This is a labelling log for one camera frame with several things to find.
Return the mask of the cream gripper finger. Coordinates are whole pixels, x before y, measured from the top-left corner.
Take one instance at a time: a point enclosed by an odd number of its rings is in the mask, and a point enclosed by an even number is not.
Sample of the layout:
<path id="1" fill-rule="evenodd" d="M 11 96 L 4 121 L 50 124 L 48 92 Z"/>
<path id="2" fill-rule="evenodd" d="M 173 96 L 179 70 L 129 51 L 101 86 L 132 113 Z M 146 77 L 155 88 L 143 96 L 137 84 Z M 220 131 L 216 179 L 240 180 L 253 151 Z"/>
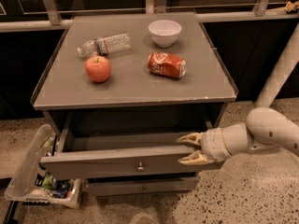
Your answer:
<path id="1" fill-rule="evenodd" d="M 207 165 L 214 161 L 214 159 L 209 158 L 200 150 L 193 152 L 189 156 L 178 159 L 178 162 L 184 165 Z"/>
<path id="2" fill-rule="evenodd" d="M 177 142 L 179 144 L 192 144 L 195 146 L 200 146 L 202 137 L 203 137 L 203 133 L 188 133 L 186 135 L 181 136 L 177 140 Z"/>

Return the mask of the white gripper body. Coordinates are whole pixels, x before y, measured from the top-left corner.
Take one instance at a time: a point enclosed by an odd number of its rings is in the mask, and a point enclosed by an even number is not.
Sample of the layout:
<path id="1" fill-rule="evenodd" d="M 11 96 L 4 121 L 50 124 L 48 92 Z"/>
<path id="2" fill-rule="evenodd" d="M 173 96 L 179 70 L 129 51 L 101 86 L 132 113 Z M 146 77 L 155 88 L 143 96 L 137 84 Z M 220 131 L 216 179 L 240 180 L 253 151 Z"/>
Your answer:
<path id="1" fill-rule="evenodd" d="M 221 128 L 204 132 L 201 139 L 201 149 L 209 159 L 216 162 L 225 161 L 231 157 L 225 145 Z"/>

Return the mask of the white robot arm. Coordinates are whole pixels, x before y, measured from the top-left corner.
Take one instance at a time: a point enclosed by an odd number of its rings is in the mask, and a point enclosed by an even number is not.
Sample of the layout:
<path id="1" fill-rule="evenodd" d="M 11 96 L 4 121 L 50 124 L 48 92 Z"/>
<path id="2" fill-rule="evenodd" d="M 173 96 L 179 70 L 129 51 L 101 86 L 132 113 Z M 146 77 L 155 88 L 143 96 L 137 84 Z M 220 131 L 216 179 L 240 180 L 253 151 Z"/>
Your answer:
<path id="1" fill-rule="evenodd" d="M 271 153 L 283 148 L 299 156 L 299 126 L 270 105 L 299 61 L 299 25 L 282 51 L 246 120 L 225 128 L 189 133 L 178 139 L 199 149 L 178 160 L 184 165 L 207 165 L 240 154 Z"/>

